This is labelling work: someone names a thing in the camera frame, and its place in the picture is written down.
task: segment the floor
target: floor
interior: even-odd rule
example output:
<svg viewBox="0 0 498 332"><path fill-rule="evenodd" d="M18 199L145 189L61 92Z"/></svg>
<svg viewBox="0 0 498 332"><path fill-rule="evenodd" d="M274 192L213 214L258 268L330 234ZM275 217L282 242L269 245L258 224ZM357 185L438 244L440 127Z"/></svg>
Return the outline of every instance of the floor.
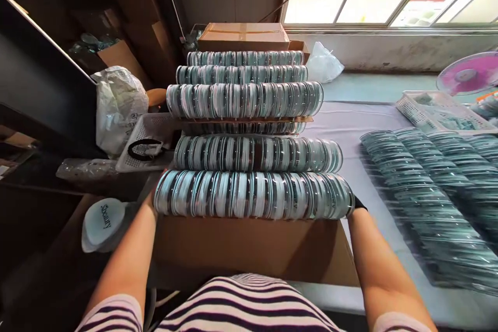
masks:
<svg viewBox="0 0 498 332"><path fill-rule="evenodd" d="M434 91L437 75L387 75L342 73L324 85L324 101L396 102L403 91ZM485 92L456 96L461 103L471 103Z"/></svg>

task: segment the white plastic bag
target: white plastic bag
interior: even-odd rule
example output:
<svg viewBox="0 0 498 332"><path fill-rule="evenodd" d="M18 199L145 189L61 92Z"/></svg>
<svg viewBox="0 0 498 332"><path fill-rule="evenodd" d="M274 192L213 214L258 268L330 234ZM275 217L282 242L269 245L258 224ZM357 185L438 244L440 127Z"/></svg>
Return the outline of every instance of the white plastic bag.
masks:
<svg viewBox="0 0 498 332"><path fill-rule="evenodd" d="M320 83L330 83L344 70L344 65L319 41L313 46L306 67L308 80Z"/></svg>
<svg viewBox="0 0 498 332"><path fill-rule="evenodd" d="M136 122L147 113L149 99L142 83L124 67L108 67L92 78L98 83L95 140L110 158L117 158Z"/></svg>

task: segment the white plastic basket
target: white plastic basket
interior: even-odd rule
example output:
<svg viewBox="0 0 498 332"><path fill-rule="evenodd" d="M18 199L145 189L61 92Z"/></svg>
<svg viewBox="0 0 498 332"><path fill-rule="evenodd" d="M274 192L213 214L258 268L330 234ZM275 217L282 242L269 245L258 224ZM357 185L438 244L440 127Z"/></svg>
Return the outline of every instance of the white plastic basket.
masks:
<svg viewBox="0 0 498 332"><path fill-rule="evenodd" d="M118 172L156 171L164 170L173 161L173 152L166 151L153 161L138 161L128 155L130 144L141 139L154 139L164 142L166 148L170 148L172 131L177 122L170 113L150 113L142 115L133 129L133 132L124 147L123 153L116 164Z"/></svg>
<svg viewBox="0 0 498 332"><path fill-rule="evenodd" d="M419 104L415 98L427 94L431 98L431 106L443 109L451 114L447 126L427 111L424 105ZM456 131L461 135L477 135L483 133L498 133L498 128L478 116L466 106L456 102L452 96L441 91L404 91L403 97L396 103L396 108L405 115L415 126L426 133L435 131ZM450 128L450 117L460 121L468 121L475 129L459 130Z"/></svg>

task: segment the clear plastic bag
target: clear plastic bag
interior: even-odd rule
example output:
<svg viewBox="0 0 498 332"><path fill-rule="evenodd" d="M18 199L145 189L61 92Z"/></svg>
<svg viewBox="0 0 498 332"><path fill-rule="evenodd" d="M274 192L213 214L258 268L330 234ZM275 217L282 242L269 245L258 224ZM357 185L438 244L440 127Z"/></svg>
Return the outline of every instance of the clear plastic bag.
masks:
<svg viewBox="0 0 498 332"><path fill-rule="evenodd" d="M114 180L116 171L114 160L66 158L57 169L56 176L69 182L102 182Z"/></svg>
<svg viewBox="0 0 498 332"><path fill-rule="evenodd" d="M315 43L306 67L308 80L320 83L330 83L344 70L344 65L332 54L332 51L319 41Z"/></svg>
<svg viewBox="0 0 498 332"><path fill-rule="evenodd" d="M95 140L110 158L117 158L139 117L147 113L149 99L142 83L124 67L108 67L92 78L98 83Z"/></svg>
<svg viewBox="0 0 498 332"><path fill-rule="evenodd" d="M116 182L119 173L114 160L66 158L56 176L94 195L105 195Z"/></svg>

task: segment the cardboard sheet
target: cardboard sheet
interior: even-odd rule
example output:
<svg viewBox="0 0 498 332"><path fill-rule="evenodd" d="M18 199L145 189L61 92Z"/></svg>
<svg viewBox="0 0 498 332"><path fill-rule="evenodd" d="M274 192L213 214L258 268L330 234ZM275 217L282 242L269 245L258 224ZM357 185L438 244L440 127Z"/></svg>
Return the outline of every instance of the cardboard sheet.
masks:
<svg viewBox="0 0 498 332"><path fill-rule="evenodd" d="M149 77L136 60L126 41L121 40L113 46L97 52L97 54L107 66L125 67L139 79L146 90L152 88Z"/></svg>
<svg viewBox="0 0 498 332"><path fill-rule="evenodd" d="M211 276L254 272L286 280L358 286L342 225L334 220L295 222L163 216L154 255L161 277L199 285Z"/></svg>

